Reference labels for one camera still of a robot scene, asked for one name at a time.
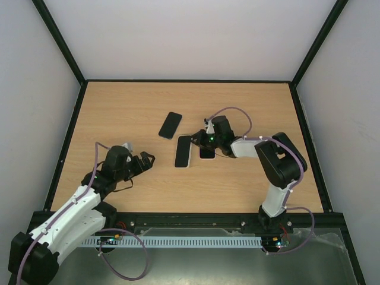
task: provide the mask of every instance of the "wooden table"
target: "wooden table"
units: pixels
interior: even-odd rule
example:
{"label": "wooden table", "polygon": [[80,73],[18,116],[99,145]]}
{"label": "wooden table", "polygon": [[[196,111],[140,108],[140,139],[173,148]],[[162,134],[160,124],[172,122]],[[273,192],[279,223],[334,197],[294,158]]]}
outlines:
{"label": "wooden table", "polygon": [[[203,119],[226,106],[247,111],[254,123],[250,136],[285,132],[309,161],[287,84],[229,83],[107,83],[90,82],[53,201],[57,210],[74,193],[94,164],[94,143],[131,142],[134,154],[156,157],[152,169],[134,179],[132,189],[110,194],[106,202],[124,212],[256,213],[268,189],[258,159],[217,156],[201,160],[192,146],[190,167],[174,168],[178,135],[203,128]],[[172,140],[158,136],[168,112],[183,115]],[[235,135],[248,129],[237,110],[226,115]],[[99,161],[106,150],[99,150]],[[309,165],[303,182],[295,187],[289,207],[305,206],[322,212]],[[130,182],[119,183],[118,188]]]}

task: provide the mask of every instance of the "cable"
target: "cable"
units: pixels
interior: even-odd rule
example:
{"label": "cable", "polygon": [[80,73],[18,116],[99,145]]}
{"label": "cable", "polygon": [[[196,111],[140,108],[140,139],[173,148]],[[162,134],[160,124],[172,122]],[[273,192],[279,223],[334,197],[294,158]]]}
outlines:
{"label": "cable", "polygon": [[290,242],[288,232],[281,223],[280,223],[280,228],[284,231],[284,236],[286,236],[286,239]]}
{"label": "cable", "polygon": [[308,235],[308,237],[297,247],[293,248],[293,249],[290,249],[288,251],[283,251],[283,252],[268,252],[264,247],[262,248],[262,250],[265,252],[266,255],[280,255],[280,254],[289,254],[291,252],[294,252],[302,247],[304,247],[304,245],[311,239],[313,233],[314,233],[314,226],[315,226],[315,219],[314,219],[314,215],[313,215],[313,212],[305,207],[294,207],[294,208],[288,208],[287,210],[289,211],[293,211],[293,210],[305,210],[307,212],[309,212],[310,216],[311,216],[311,229],[310,229],[310,234]]}
{"label": "cable", "polygon": [[133,180],[130,179],[132,185],[131,186],[128,186],[128,187],[125,187],[125,188],[122,188],[122,189],[117,189],[117,190],[113,190],[114,193],[116,192],[120,192],[120,191],[123,191],[123,190],[126,190],[126,189],[131,189],[133,187]]}
{"label": "cable", "polygon": [[116,224],[120,224],[122,226],[123,230],[126,229],[126,225],[123,221],[118,221]]}
{"label": "cable", "polygon": [[220,156],[220,157],[224,157],[225,159],[228,159],[229,157],[228,156],[222,156],[221,154],[218,154],[216,153],[215,150],[211,149],[211,148],[208,148],[208,147],[204,147],[203,145],[200,145],[200,144],[195,144],[197,147],[199,148],[203,148],[205,150],[210,150],[210,151],[213,151],[215,153],[216,156]]}
{"label": "cable", "polygon": [[[77,197],[77,201],[79,201],[83,196],[85,196],[88,191],[91,189],[91,185],[93,184],[94,182],[94,178],[95,178],[95,174],[96,174],[96,169],[98,167],[98,164],[97,164],[97,156],[98,156],[98,146],[101,146],[101,147],[104,147],[106,148],[107,150],[109,150],[110,148],[105,146],[104,144],[101,144],[100,142],[95,142],[95,162],[94,162],[94,169],[93,169],[93,172],[92,172],[92,176],[91,176],[91,179],[90,179],[90,183],[88,183],[87,185],[87,188],[86,190]],[[49,229],[51,229],[51,227],[54,225],[54,223],[63,215],[66,213],[67,210],[69,210],[73,205],[75,205],[73,202],[69,203],[62,211],[60,211],[56,217],[54,217],[54,219],[45,227],[45,233],[47,233],[47,231]],[[24,269],[24,266],[25,266],[25,263],[26,263],[26,260],[30,254],[30,252],[32,251],[32,249],[34,248],[34,246],[37,244],[37,242],[42,238],[43,235],[45,235],[45,233],[41,232],[37,238],[35,238],[35,240],[31,243],[31,245],[29,246],[28,250],[26,250],[26,253],[23,257],[23,259],[21,260],[21,263],[20,263],[20,267],[18,268],[18,273],[17,273],[17,282],[16,282],[16,285],[21,285],[21,275],[23,273],[23,269]]]}
{"label": "cable", "polygon": [[243,137],[246,136],[246,135],[251,131],[251,129],[252,129],[252,120],[251,120],[251,117],[247,114],[246,111],[244,111],[243,109],[240,109],[240,108],[238,108],[238,107],[233,107],[233,106],[231,106],[231,107],[225,107],[225,108],[219,110],[218,112],[216,112],[215,114],[213,114],[212,116],[210,116],[206,121],[208,122],[209,120],[212,120],[213,117],[215,117],[215,116],[218,115],[219,113],[221,113],[221,112],[223,112],[223,111],[225,111],[225,110],[228,110],[228,109],[239,110],[240,112],[242,112],[242,113],[247,117],[247,119],[248,119],[248,121],[249,121],[249,129],[248,129],[248,131],[246,131],[246,132],[243,134]]}
{"label": "cable", "polygon": [[140,243],[140,245],[142,246],[142,249],[144,250],[144,253],[145,253],[145,268],[144,268],[144,271],[141,273],[140,276],[134,277],[134,278],[130,278],[130,277],[127,277],[127,276],[124,276],[124,275],[118,273],[112,267],[112,265],[108,262],[108,260],[106,259],[105,255],[102,252],[102,246],[106,242],[105,241],[102,242],[100,244],[100,246],[99,246],[99,254],[98,255],[102,258],[102,260],[106,263],[106,265],[111,269],[111,271],[112,271],[112,273],[114,273],[114,275],[116,275],[119,278],[121,278],[123,280],[126,280],[126,281],[137,281],[137,280],[142,279],[145,275],[147,275],[147,271],[148,271],[148,267],[149,267],[149,263],[150,263],[149,254],[148,254],[147,248],[144,245],[144,242],[137,235],[135,235],[134,233],[131,233],[131,232],[127,231],[127,230],[116,229],[116,228],[102,229],[102,230],[98,231],[98,233],[101,233],[101,232],[121,232],[121,233],[125,233],[127,235],[130,235],[130,236],[133,236]]}

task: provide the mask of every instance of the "purple cable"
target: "purple cable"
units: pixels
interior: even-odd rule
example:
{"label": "purple cable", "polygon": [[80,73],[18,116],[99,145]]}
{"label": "purple cable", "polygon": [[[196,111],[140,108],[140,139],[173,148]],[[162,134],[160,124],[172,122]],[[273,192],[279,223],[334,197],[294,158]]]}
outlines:
{"label": "purple cable", "polygon": [[[95,179],[95,174],[96,174],[96,169],[97,169],[97,156],[98,156],[98,146],[101,146],[101,147],[104,147],[106,149],[110,149],[109,147],[105,146],[104,144],[101,144],[100,142],[95,142],[95,164],[94,164],[94,169],[93,169],[93,173],[92,173],[92,176],[91,176],[91,179],[90,179],[90,183],[88,183],[87,185],[87,188],[86,190],[78,196],[77,198],[77,201],[79,201],[85,194],[88,193],[88,191],[91,189],[91,185],[93,184],[94,182],[94,179]],[[68,204],[61,212],[59,212],[57,214],[57,216],[45,227],[45,229],[48,231],[52,226],[53,224],[63,215],[66,213],[67,210],[69,210],[72,206],[74,205],[73,202],[71,202],[70,204]],[[17,273],[17,282],[16,282],[16,285],[21,285],[21,275],[23,273],[23,269],[24,269],[24,266],[25,266],[25,263],[26,263],[26,259],[28,258],[30,252],[32,251],[32,249],[34,248],[34,246],[37,244],[37,242],[42,238],[42,236],[44,235],[44,233],[40,233],[37,238],[31,243],[31,245],[29,246],[28,250],[26,250],[26,253],[23,257],[23,259],[21,260],[21,263],[20,263],[20,267],[18,268],[18,273]]]}
{"label": "purple cable", "polygon": [[[302,166],[302,163],[301,161],[299,160],[299,158],[296,156],[296,154],[294,152],[292,152],[292,150],[290,148],[288,148],[286,145],[284,145],[282,142],[279,142],[277,140],[275,140],[274,138],[271,138],[271,137],[258,137],[258,138],[245,138],[245,140],[247,141],[261,141],[261,140],[269,140],[269,141],[272,141],[276,144],[278,144],[280,147],[282,147],[284,150],[286,150],[293,158],[294,160],[296,161],[296,163],[298,164],[298,167],[299,167],[299,171],[300,171],[300,175],[299,175],[299,179],[293,183],[289,189],[293,189],[295,186],[297,186],[298,184],[301,183],[302,179],[303,179],[303,174],[304,174],[304,171],[303,171],[303,166]],[[284,199],[284,202],[283,202],[283,206],[285,207],[286,205],[286,202],[289,198],[289,192],[287,193],[285,199]]]}
{"label": "purple cable", "polygon": [[210,116],[208,119],[207,119],[207,122],[209,120],[212,120],[213,117],[215,117],[216,115],[218,115],[219,113],[225,111],[225,110],[228,110],[228,109],[235,109],[235,110],[239,110],[240,112],[242,112],[247,118],[248,118],[248,121],[249,121],[249,129],[248,131],[246,131],[244,134],[243,134],[243,137],[246,136],[252,129],[252,120],[251,120],[251,117],[247,114],[246,111],[238,108],[238,107],[225,107],[223,108],[222,110],[219,110],[218,112],[216,112],[214,115]]}
{"label": "purple cable", "polygon": [[305,207],[294,207],[294,208],[288,208],[287,210],[290,210],[290,211],[293,211],[293,210],[305,210],[307,212],[309,212],[310,216],[311,216],[311,229],[310,229],[310,234],[308,235],[308,237],[297,247],[293,248],[293,249],[290,249],[288,251],[283,251],[283,252],[268,252],[264,247],[262,248],[262,250],[265,252],[265,254],[267,255],[280,255],[280,254],[289,254],[291,252],[294,252],[302,247],[304,247],[304,245],[311,239],[313,233],[314,233],[314,226],[315,226],[315,220],[314,220],[314,215],[313,215],[313,212]]}
{"label": "purple cable", "polygon": [[144,245],[144,242],[135,234],[127,231],[127,230],[123,230],[123,229],[116,229],[116,228],[111,228],[111,229],[102,229],[102,230],[99,230],[98,233],[101,233],[101,232],[122,232],[122,233],[126,233],[130,236],[133,236],[139,243],[140,245],[142,246],[143,250],[144,250],[144,253],[145,253],[145,268],[144,268],[144,271],[141,273],[140,276],[138,277],[134,277],[134,278],[131,278],[131,277],[127,277],[127,276],[124,276],[120,273],[118,273],[113,267],[112,265],[110,265],[110,263],[108,262],[108,260],[105,258],[103,252],[102,252],[102,246],[104,245],[104,243],[106,243],[106,241],[102,242],[99,246],[99,254],[100,254],[100,257],[102,258],[102,260],[106,263],[106,265],[111,269],[112,273],[114,273],[114,275],[118,276],[119,278],[121,279],[124,279],[126,281],[137,281],[137,280],[140,280],[142,279],[145,275],[147,275],[147,272],[148,272],[148,267],[149,267],[149,263],[150,263],[150,260],[149,260],[149,254],[148,254],[148,250],[147,248],[145,247]]}

